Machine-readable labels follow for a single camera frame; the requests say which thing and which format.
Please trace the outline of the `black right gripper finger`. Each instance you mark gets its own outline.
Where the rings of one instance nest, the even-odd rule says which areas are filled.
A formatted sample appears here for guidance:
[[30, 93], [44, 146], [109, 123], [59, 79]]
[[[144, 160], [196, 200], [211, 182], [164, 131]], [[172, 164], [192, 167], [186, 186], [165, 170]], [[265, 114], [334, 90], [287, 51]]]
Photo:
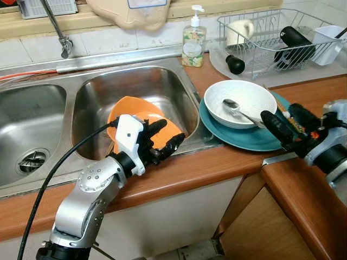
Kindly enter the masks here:
[[314, 132], [322, 126], [322, 120], [315, 116], [301, 104], [293, 103], [288, 107], [288, 112], [293, 119], [304, 128], [306, 132]]
[[280, 141], [286, 151], [297, 151], [295, 143], [295, 131], [287, 121], [281, 119], [275, 112], [264, 110], [260, 114], [262, 123], [275, 138]]

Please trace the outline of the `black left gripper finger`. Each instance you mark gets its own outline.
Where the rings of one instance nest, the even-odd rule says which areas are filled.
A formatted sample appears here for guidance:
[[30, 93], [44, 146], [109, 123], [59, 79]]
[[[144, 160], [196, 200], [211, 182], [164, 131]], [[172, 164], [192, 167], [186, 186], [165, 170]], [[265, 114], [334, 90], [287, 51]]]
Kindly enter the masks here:
[[158, 134], [161, 129], [166, 127], [166, 125], [166, 119], [159, 119], [158, 121], [146, 120], [146, 136], [153, 137], [154, 135]]
[[171, 139], [169, 139], [169, 141], [167, 141], [164, 144], [163, 148], [156, 148], [155, 162], [161, 163], [162, 161], [164, 161], [164, 159], [167, 159], [170, 156], [172, 156], [172, 154], [175, 153], [177, 149], [179, 148], [179, 146], [183, 143], [184, 139], [185, 139], [185, 134], [183, 133], [176, 134], [172, 136]]

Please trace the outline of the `white bowl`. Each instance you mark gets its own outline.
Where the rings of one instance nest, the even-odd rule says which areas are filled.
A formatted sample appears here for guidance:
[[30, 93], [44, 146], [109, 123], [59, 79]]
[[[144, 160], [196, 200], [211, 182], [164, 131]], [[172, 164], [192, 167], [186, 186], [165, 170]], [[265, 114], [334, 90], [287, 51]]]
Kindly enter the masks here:
[[261, 94], [261, 85], [246, 80], [222, 80], [211, 84], [203, 95], [208, 111], [218, 123], [229, 128], [246, 129], [256, 125], [245, 118], [234, 117], [225, 110], [223, 99], [231, 99], [240, 105], [243, 113], [253, 119], [256, 112], [256, 102]]

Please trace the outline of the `silver counter joint strip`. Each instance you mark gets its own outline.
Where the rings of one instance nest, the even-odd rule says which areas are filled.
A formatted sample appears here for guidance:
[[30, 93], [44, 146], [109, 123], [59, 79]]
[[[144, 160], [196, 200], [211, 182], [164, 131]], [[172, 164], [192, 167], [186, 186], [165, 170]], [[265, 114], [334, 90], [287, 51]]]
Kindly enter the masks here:
[[280, 154], [280, 155], [274, 156], [272, 158], [263, 159], [262, 167], [265, 166], [265, 165], [280, 163], [281, 161], [285, 161], [285, 160], [293, 159], [293, 158], [297, 158], [297, 157], [298, 156], [295, 153]]

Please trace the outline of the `orange bowl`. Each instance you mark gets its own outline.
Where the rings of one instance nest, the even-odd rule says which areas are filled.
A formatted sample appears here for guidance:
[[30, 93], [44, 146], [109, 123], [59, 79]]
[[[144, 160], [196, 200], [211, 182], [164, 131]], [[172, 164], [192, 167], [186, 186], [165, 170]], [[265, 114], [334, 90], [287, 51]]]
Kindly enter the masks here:
[[150, 124], [161, 119], [166, 119], [166, 126], [151, 137], [154, 148], [164, 148], [167, 141], [179, 134], [183, 134], [183, 139], [186, 138], [186, 134], [184, 134], [184, 132], [181, 131], [181, 129], [178, 128], [171, 119], [166, 118], [164, 112], [159, 109], [158, 106], [155, 106], [152, 102], [141, 99], [140, 97], [122, 97], [112, 108], [111, 113], [107, 118], [107, 123], [114, 121], [122, 114], [134, 115], [141, 121], [147, 119]]

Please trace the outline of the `teal plate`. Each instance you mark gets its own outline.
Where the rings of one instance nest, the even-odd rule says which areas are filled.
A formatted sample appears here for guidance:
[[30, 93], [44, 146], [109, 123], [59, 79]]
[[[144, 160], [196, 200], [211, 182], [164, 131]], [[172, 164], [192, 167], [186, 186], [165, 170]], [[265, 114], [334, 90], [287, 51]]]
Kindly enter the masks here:
[[205, 101], [199, 104], [199, 116], [206, 129], [228, 145], [256, 152], [276, 151], [282, 148], [280, 141], [267, 129], [258, 127], [236, 129], [218, 123], [208, 111]]

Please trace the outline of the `metal spoon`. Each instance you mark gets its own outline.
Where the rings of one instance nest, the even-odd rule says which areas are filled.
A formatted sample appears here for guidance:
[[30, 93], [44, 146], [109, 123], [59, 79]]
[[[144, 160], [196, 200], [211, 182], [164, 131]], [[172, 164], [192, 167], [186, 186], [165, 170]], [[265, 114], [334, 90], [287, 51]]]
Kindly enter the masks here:
[[240, 109], [240, 105], [231, 100], [231, 99], [223, 99], [223, 104], [225, 106], [225, 110], [231, 113], [234, 117], [237, 118], [245, 118], [251, 123], [255, 124], [259, 128], [266, 128], [265, 124], [262, 123], [262, 121], [258, 121], [257, 119], [253, 119], [250, 116], [243, 113]]

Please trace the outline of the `white utensil holder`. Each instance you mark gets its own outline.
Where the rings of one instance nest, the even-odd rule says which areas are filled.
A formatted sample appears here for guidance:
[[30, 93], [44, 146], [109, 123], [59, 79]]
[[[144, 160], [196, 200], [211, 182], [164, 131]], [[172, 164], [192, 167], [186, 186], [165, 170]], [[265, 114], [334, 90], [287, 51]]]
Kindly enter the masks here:
[[315, 44], [316, 52], [311, 60], [320, 66], [332, 64], [337, 55], [344, 49], [345, 39], [336, 37], [345, 30], [339, 25], [325, 25], [315, 28], [315, 37], [312, 43]]

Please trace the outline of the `black bottle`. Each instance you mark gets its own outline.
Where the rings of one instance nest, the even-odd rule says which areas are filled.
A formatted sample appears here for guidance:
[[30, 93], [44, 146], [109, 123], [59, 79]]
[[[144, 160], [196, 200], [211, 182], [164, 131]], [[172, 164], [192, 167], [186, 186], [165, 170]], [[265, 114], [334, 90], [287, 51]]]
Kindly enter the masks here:
[[278, 69], [293, 69], [312, 59], [316, 53], [315, 45], [290, 25], [281, 30], [280, 39], [287, 47], [274, 54], [275, 66]]

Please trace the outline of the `clear plastic drain tray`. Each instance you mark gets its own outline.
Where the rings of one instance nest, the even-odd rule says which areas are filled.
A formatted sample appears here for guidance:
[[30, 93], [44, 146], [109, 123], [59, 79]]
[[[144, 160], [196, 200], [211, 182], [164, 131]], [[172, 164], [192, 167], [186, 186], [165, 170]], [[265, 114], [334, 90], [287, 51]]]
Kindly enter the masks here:
[[[312, 58], [295, 65], [275, 61], [277, 51], [254, 47], [253, 45], [228, 45], [223, 42], [209, 45], [210, 63], [223, 76], [232, 80], [247, 80], [265, 87], [273, 88], [280, 85], [300, 83], [325, 77], [342, 76], [347, 72], [345, 50], [341, 50], [336, 59], [327, 65], [319, 65]], [[226, 62], [232, 55], [245, 63], [245, 69], [239, 75], [233, 74]]]

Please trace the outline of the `soap pump bottle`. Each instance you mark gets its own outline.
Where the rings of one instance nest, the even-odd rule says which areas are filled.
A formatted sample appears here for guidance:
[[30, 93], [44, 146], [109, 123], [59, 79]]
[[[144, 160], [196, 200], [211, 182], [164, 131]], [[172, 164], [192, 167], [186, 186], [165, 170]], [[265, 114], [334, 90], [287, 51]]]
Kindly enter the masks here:
[[190, 24], [183, 28], [182, 32], [182, 65], [187, 67], [201, 67], [203, 64], [203, 53], [207, 28], [201, 25], [199, 12], [205, 12], [201, 5], [192, 5], [194, 15]]

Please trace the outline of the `wooden cabinet door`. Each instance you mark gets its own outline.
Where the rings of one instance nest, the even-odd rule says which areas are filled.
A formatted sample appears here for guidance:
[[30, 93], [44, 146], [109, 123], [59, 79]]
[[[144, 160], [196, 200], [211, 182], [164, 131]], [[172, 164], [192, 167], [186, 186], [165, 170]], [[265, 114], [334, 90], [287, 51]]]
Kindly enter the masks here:
[[219, 238], [226, 260], [313, 260], [297, 228], [263, 188]]

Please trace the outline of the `cream mug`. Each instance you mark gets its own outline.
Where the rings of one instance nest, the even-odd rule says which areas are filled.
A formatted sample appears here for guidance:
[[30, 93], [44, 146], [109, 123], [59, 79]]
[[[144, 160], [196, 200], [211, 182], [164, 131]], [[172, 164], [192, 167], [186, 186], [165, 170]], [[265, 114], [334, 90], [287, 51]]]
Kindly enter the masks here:
[[252, 42], [255, 34], [255, 25], [249, 19], [229, 22], [224, 28], [226, 42], [224, 47], [232, 47], [238, 44], [248, 44]]

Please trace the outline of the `metal sink drain strainer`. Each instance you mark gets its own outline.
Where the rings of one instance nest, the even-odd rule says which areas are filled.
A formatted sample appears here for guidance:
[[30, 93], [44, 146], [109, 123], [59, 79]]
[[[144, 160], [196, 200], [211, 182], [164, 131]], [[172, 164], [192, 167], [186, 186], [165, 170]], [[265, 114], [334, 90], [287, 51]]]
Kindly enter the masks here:
[[33, 148], [26, 151], [16, 161], [16, 172], [27, 176], [40, 168], [50, 157], [50, 151], [45, 148]]

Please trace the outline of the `metal faucet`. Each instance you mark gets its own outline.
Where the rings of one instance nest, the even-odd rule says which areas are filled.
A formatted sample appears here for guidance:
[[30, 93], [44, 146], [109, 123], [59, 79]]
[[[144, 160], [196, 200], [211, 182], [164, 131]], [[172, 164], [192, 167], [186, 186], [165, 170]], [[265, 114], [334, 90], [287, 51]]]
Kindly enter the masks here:
[[49, 2], [47, 0], [40, 0], [40, 2], [45, 10], [48, 19], [50, 20], [50, 23], [52, 23], [52, 26], [55, 29], [57, 37], [59, 37], [59, 42], [62, 48], [62, 52], [60, 54], [62, 59], [69, 59], [73, 50], [72, 40], [70, 40], [69, 37], [67, 37], [67, 35], [65, 35], [60, 29], [59, 23], [55, 19], [55, 15], [52, 9], [50, 8]]

